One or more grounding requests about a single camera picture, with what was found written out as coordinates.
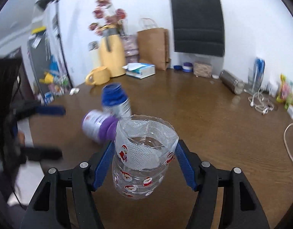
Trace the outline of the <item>person's hand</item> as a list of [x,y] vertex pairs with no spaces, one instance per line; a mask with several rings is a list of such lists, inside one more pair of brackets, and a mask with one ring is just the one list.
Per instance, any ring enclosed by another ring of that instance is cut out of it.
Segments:
[[23,132],[18,131],[17,139],[20,145],[25,145],[25,134]]

